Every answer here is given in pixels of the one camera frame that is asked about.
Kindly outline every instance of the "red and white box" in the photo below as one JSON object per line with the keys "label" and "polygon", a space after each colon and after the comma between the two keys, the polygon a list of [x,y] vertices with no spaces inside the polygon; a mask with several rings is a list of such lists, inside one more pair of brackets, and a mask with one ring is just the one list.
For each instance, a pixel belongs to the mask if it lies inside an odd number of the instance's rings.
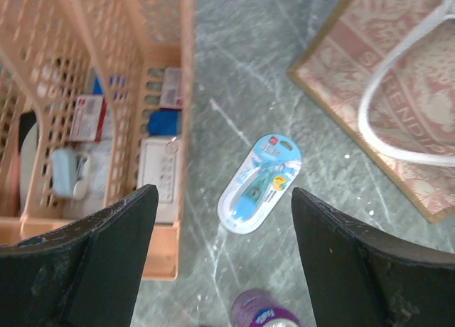
{"label": "red and white box", "polygon": [[80,95],[71,126],[70,141],[100,142],[107,104],[102,95]]}
{"label": "red and white box", "polygon": [[160,108],[183,109],[182,70],[180,68],[166,68],[164,81],[159,100]]}

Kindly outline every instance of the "mat border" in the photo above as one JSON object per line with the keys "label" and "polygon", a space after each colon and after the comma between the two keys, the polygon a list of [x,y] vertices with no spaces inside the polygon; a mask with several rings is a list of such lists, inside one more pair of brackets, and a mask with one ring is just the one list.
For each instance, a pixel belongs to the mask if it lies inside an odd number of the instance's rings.
{"label": "mat border", "polygon": [[387,164],[375,153],[375,151],[365,143],[363,138],[351,129],[334,111],[332,111],[330,107],[297,75],[297,70],[313,55],[322,40],[330,33],[331,29],[338,21],[338,18],[348,8],[351,2],[352,0],[340,0],[337,3],[335,9],[326,19],[316,37],[309,44],[305,53],[300,57],[300,59],[292,64],[287,74],[292,81],[302,88],[302,90],[306,92],[312,100],[368,155],[368,157],[380,167],[381,171],[385,173],[390,180],[392,180],[392,182],[404,193],[405,196],[408,197],[411,203],[416,207],[416,209],[418,209],[426,220],[432,224],[438,223],[444,218],[455,214],[455,207],[445,208],[435,214],[431,214],[419,198],[406,186],[405,182],[398,178],[395,173],[390,170]]}

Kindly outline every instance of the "marble floor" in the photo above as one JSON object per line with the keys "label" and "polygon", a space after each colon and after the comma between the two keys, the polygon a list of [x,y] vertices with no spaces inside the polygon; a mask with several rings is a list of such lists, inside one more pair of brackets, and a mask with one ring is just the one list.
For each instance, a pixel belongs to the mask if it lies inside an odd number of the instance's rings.
{"label": "marble floor", "polygon": [[393,235],[454,251],[455,217],[427,223],[286,75],[337,1],[197,0],[180,273],[174,282],[142,282],[133,327],[226,327],[233,300],[253,287],[271,291],[303,326],[316,325],[292,226],[291,191],[249,235],[225,231],[216,213],[250,147],[270,132],[291,136],[301,149],[294,185]]}

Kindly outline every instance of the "plastic packaging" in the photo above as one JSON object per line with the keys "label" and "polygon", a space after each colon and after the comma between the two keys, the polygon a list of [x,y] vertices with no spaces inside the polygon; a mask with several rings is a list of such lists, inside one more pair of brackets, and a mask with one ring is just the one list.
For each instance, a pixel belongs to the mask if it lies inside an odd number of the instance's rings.
{"label": "plastic packaging", "polygon": [[250,289],[237,297],[230,320],[235,327],[300,327],[293,313],[261,289]]}
{"label": "plastic packaging", "polygon": [[59,148],[52,153],[51,160],[55,194],[61,198],[82,200],[88,189],[90,155]]}
{"label": "plastic packaging", "polygon": [[256,230],[300,167],[300,150],[291,139],[278,134],[259,139],[218,201],[221,223],[241,235]]}

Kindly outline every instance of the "white bag handle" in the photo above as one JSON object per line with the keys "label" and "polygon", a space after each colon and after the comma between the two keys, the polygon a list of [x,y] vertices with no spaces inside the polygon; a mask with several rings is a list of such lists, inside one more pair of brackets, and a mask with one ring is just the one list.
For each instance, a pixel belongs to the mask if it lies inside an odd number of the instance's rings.
{"label": "white bag handle", "polygon": [[419,25],[417,25],[403,41],[401,41],[387,57],[378,65],[378,68],[373,73],[373,76],[366,87],[365,92],[360,100],[358,110],[358,128],[363,138],[380,153],[390,156],[394,159],[413,162],[416,164],[434,165],[455,167],[455,156],[444,156],[436,154],[417,153],[415,151],[407,151],[386,144],[379,139],[373,131],[368,121],[368,110],[370,108],[371,99],[375,94],[382,78],[387,74],[389,69],[397,60],[405,54],[417,41],[432,32],[437,26],[445,20],[455,18],[455,0],[443,0],[442,4],[433,10]]}

